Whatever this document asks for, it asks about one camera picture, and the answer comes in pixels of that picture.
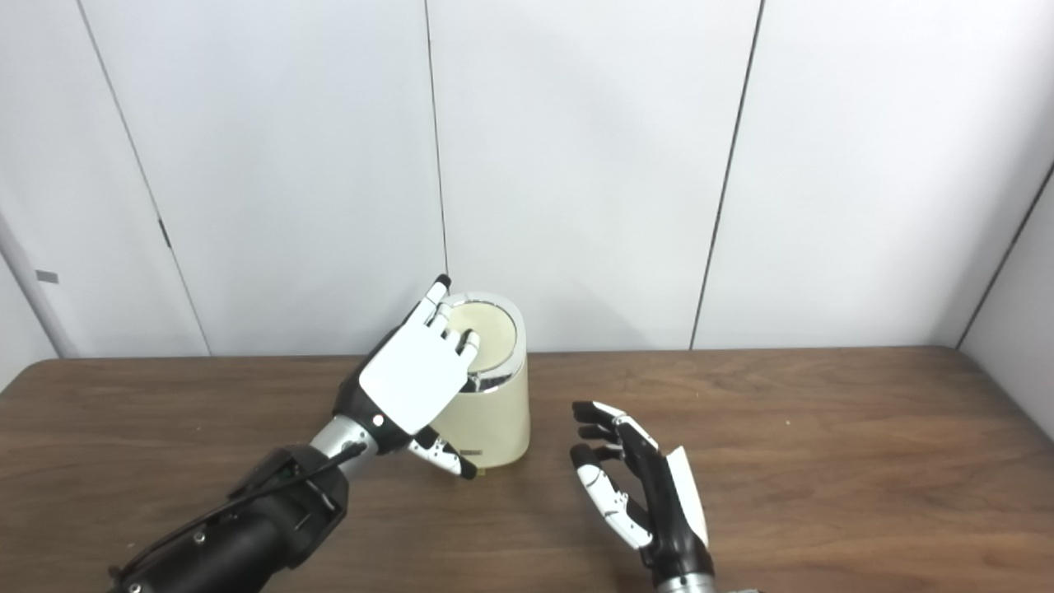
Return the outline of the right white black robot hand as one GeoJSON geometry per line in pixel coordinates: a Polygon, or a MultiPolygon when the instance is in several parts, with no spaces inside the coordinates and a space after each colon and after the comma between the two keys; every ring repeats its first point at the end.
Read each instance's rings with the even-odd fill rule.
{"type": "Polygon", "coordinates": [[[635,549],[658,592],[715,592],[707,516],[684,447],[664,453],[624,410],[575,401],[582,442],[570,450],[575,476],[605,523],[635,549]],[[603,463],[617,460],[642,485],[645,505],[616,485],[603,463]]]}

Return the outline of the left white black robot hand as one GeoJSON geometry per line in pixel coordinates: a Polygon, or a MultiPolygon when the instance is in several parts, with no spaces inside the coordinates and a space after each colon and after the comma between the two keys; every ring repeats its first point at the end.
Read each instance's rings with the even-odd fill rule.
{"type": "Polygon", "coordinates": [[[450,327],[444,302],[450,285],[447,274],[437,275],[399,327],[338,388],[332,419],[311,444],[329,457],[356,451],[339,466],[347,479],[376,455],[401,451],[463,479],[477,477],[477,466],[433,427],[469,382],[479,355],[479,334],[450,327]]]}

